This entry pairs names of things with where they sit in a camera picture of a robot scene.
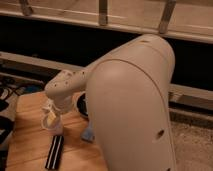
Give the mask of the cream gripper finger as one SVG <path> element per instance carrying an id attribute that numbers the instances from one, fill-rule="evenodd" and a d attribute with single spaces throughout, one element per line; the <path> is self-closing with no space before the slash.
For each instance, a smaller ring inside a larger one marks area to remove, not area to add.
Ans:
<path id="1" fill-rule="evenodd" d="M 44 106 L 42 107 L 42 111 L 45 113 L 45 114 L 48 114 L 52 109 L 52 102 L 51 101 L 47 101 Z"/>
<path id="2" fill-rule="evenodd" d="M 52 126 L 56 122 L 56 115 L 53 112 L 49 112 L 47 116 L 47 125 Z"/>

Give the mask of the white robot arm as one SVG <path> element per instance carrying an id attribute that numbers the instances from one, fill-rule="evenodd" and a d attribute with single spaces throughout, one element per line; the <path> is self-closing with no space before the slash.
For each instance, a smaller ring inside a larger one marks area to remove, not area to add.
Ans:
<path id="1" fill-rule="evenodd" d="M 85 93 L 109 171 L 177 171 L 168 105 L 174 67 L 170 44 L 146 34 L 77 73 L 59 72 L 45 93 L 57 114 L 69 111 L 74 93 Z"/>

